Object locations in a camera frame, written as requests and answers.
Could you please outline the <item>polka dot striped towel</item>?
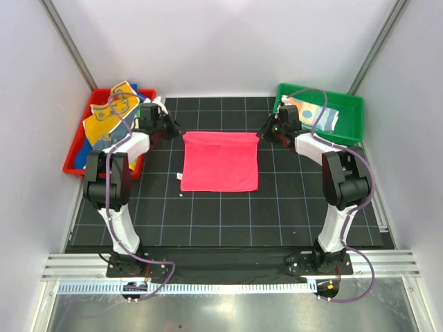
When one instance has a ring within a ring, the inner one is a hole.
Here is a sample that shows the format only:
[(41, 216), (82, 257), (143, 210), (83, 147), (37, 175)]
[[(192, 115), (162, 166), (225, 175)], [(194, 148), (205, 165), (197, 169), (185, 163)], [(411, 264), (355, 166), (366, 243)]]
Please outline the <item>polka dot striped towel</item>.
[(294, 105), (298, 109), (299, 119), (304, 127), (312, 128), (324, 132), (333, 132), (339, 119), (339, 111), (326, 107), (323, 113), (323, 106), (299, 100), (295, 97), (283, 95), (280, 101), (284, 105)]

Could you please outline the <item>pink towel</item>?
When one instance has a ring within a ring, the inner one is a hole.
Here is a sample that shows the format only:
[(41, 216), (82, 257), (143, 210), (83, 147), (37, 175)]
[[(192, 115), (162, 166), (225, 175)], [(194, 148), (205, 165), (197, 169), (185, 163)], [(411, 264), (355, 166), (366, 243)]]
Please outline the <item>pink towel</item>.
[(259, 187), (259, 138), (248, 132), (183, 135), (183, 192), (252, 192)]

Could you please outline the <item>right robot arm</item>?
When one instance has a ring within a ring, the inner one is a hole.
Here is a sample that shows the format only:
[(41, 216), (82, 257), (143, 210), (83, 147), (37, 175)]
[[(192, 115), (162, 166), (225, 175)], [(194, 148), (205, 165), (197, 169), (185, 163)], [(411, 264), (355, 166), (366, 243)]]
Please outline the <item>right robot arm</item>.
[(311, 265), (318, 274), (331, 274), (345, 260), (347, 236), (356, 213), (374, 194), (373, 174), (363, 150), (337, 145), (303, 129), (293, 105), (271, 114), (257, 136), (280, 141), (285, 148), (321, 166), (328, 207), (323, 229), (314, 242)]

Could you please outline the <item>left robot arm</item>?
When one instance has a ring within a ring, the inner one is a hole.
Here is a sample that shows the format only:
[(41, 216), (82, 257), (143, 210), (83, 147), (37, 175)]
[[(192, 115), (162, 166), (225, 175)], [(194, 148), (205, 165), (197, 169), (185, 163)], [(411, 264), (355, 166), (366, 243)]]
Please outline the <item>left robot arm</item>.
[(110, 147), (87, 156), (83, 196), (104, 219), (113, 248), (107, 276), (140, 277), (148, 267), (140, 237), (129, 213), (132, 192), (129, 164), (145, 155), (151, 142), (172, 140), (184, 134), (160, 99), (140, 105), (138, 126)]

